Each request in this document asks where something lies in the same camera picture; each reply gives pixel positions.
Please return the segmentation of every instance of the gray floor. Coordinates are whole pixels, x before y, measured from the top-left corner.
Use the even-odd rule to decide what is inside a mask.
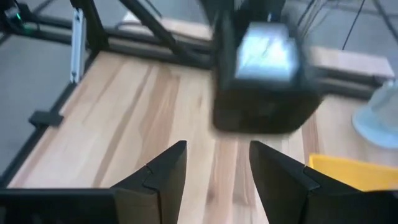
[[[44,0],[26,1],[31,8],[35,8]],[[398,1],[380,1],[398,29]],[[205,23],[198,0],[151,2],[164,17]],[[300,15],[308,2],[288,0],[287,6],[293,7]],[[101,20],[107,26],[115,25],[127,12],[117,0],[96,0],[95,3]],[[359,0],[340,0],[327,4],[313,23],[307,43],[343,49],[360,5]],[[69,0],[55,0],[42,14],[69,19],[72,7]],[[398,73],[398,43],[377,14],[371,0],[366,0],[345,50],[384,55],[395,73]],[[70,47],[13,36],[0,46],[0,58],[1,174],[34,130],[27,122],[28,117],[34,110],[50,108],[67,85]]]

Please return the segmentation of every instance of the wood grain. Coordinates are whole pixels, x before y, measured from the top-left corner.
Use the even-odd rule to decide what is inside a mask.
[[[205,26],[168,23],[209,37]],[[319,66],[393,75],[384,58],[312,50]],[[398,166],[397,151],[372,146],[352,128],[351,116],[364,102],[329,96],[290,135],[225,136],[211,127],[211,94],[209,71],[100,53],[62,108],[62,125],[48,128],[9,187],[110,187],[184,139],[178,223],[267,223],[248,161],[252,139],[300,162],[317,152]]]

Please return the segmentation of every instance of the metal bracket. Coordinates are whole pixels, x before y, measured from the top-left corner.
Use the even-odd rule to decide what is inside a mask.
[[[79,83],[83,78],[86,53],[86,18],[83,10],[75,8],[73,10],[72,22],[72,58],[70,81]]]

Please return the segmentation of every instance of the wooden table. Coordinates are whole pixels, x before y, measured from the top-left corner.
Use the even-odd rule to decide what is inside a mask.
[[[209,38],[200,24],[166,20]],[[393,76],[386,59],[314,47],[318,66]],[[178,140],[188,141],[187,178],[178,223],[266,223],[251,175],[249,141],[300,162],[310,153],[398,166],[398,151],[356,134],[351,116],[364,102],[328,96],[290,136],[225,136],[210,124],[210,72],[100,53],[9,187],[110,187]]]

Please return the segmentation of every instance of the yellow object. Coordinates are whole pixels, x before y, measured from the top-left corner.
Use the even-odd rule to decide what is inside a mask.
[[[398,169],[324,155],[310,155],[309,165],[361,191],[398,189]]]

